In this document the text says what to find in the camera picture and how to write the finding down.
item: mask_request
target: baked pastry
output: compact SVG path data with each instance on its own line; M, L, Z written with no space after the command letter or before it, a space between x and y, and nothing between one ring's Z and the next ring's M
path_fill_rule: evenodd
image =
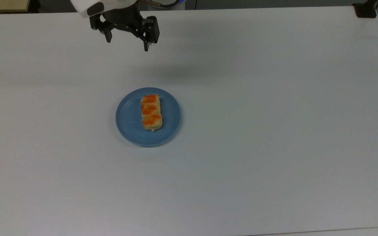
M146 130L157 130L162 126L160 98L157 94L145 95L141 99L142 125Z

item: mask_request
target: white table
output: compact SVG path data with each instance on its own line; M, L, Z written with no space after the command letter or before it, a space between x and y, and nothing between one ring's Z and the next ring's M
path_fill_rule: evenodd
M378 228L272 234L273 236L378 236Z
M378 18L353 7L0 15L0 235L241 236L378 227ZM127 142L140 87L177 135Z

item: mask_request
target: gray floor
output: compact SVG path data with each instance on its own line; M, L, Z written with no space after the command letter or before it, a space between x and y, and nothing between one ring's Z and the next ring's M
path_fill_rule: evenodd
M69 0L39 0L39 12L72 12L75 11ZM351 6L366 0L198 0L197 10L203 9L245 9L245 8L285 8L285 7L323 7ZM195 8L196 0L187 0L186 9Z

